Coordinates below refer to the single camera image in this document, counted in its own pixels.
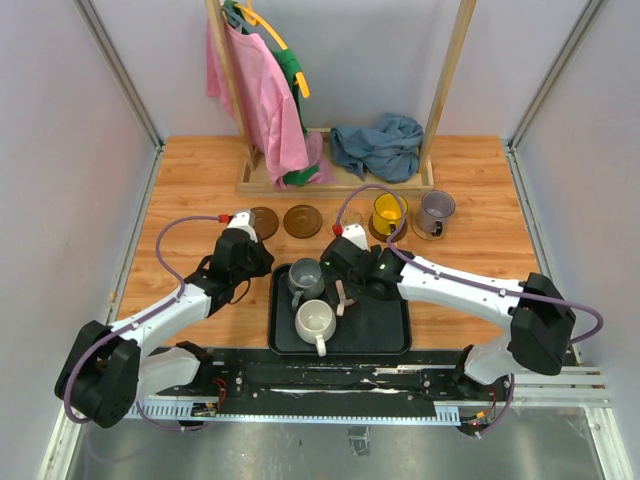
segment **wooden rack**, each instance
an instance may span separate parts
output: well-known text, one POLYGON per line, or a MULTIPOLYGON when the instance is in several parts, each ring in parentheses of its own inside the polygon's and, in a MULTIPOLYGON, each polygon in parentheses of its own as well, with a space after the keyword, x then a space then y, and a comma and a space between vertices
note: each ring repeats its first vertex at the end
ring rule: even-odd
MULTIPOLYGON (((246 157, 244 167, 240 171, 238 179, 238 193, 243 196, 283 196, 297 195, 308 197, 333 197, 343 196, 346 192, 353 191, 354 188, 364 183, 381 183, 381 180, 371 173, 367 173, 364 181, 361 181, 356 175, 347 173, 344 167, 334 165, 331 162, 333 175, 336 178, 334 184, 308 184, 303 187, 275 189, 269 181, 269 175, 264 161, 264 154, 253 147, 251 138, 249 137, 249 129, 247 127, 247 118, 245 115, 242 98, 238 95, 237 72, 234 71, 233 62, 231 62, 231 50, 226 34, 226 21, 222 15, 219 0, 205 0, 207 5, 207 13, 213 31, 216 48, 220 55, 221 64, 224 75, 227 80, 229 95, 233 105, 234 116, 238 119, 237 126, 242 138, 244 148, 246 149, 246 157)), ((433 178, 433 169, 431 167, 431 158, 429 153, 431 146, 440 123, 442 110, 449 93, 449 87, 453 80, 453 75, 460 58, 460 52, 464 45, 464 40, 471 23, 471 17, 476 5, 476 0, 460 0, 456 21, 451 32, 451 39, 445 55, 442 70, 440 71, 440 79, 429 112, 429 119, 425 127, 424 138, 420 148, 420 167, 418 172, 405 183, 393 184, 393 189, 405 196, 419 196, 429 190, 433 190, 435 182, 433 178)), ((309 131, 321 131, 324 138, 325 153, 328 158, 331 155, 328 152, 327 135, 329 130, 322 128, 309 128, 309 131)))

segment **cup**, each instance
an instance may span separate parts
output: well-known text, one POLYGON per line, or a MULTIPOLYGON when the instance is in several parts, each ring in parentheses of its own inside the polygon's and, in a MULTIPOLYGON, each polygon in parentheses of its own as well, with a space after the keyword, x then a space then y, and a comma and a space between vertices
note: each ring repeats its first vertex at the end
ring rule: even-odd
POLYGON ((324 280, 320 264, 313 258, 301 258, 289 269, 289 291, 293 294, 291 308, 298 308, 300 300, 311 300, 324 292, 324 280))
POLYGON ((327 302, 308 300, 296 313, 296 332, 307 343, 314 344, 318 356, 327 354, 325 342, 336 331, 336 316, 327 302))
POLYGON ((428 192, 420 202, 418 227, 433 237, 441 237, 445 225, 455 211, 456 202, 451 195, 440 190, 428 192))
MULTIPOLYGON (((404 213, 407 215, 409 206, 404 197, 400 197, 404 213)), ((397 200, 390 193, 383 193, 373 203, 373 228, 380 235, 388 237, 400 226, 402 212, 397 200)))

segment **pink shirt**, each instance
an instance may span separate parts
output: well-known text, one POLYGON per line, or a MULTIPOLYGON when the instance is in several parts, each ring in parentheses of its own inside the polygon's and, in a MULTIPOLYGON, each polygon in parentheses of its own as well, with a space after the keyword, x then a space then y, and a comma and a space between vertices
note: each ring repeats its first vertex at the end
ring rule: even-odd
MULTIPOLYGON (((264 153, 269 178, 285 187, 282 176, 319 164, 313 183, 333 181, 328 162, 322 156, 320 133, 305 139, 293 94, 280 65, 257 33, 244 35, 227 25, 231 57, 238 72, 238 94, 247 116, 253 144, 264 153)), ((231 98, 210 28, 207 28, 207 95, 219 97, 233 117, 231 98)))

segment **gray wall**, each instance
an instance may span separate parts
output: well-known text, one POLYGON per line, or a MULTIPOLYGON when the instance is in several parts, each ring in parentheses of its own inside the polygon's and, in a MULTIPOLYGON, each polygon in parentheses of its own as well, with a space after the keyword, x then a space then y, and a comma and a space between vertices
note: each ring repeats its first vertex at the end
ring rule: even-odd
MULTIPOLYGON (((520 149, 555 277, 600 309, 601 334, 580 345, 605 374, 640 474, 640 3, 604 7, 520 149)), ((581 330, 591 325, 581 318, 581 330)))
MULTIPOLYGON (((204 0, 94 3, 162 135, 235 133, 205 95, 204 0)), ((331 127, 383 111, 426 123, 458 3, 255 0, 253 8, 305 70, 306 124, 331 127)), ((509 137, 584 3, 479 1, 439 133, 509 137)))
POLYGON ((0 476, 35 478, 81 325, 104 314, 153 149, 70 0, 0 15, 0 476))

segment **black tray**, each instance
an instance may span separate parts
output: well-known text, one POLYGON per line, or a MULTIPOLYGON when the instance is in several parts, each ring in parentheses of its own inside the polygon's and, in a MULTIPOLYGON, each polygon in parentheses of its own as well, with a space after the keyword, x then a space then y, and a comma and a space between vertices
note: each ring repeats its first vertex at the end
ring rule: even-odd
MULTIPOLYGON (((269 348, 278 355, 316 355, 314 345, 296 332, 293 295, 287 288, 291 264, 271 276, 269 348)), ((320 296, 328 301, 326 293, 320 296)), ((400 355, 411 348, 409 309, 405 301, 360 300, 337 317, 336 331, 327 341, 327 355, 400 355)))

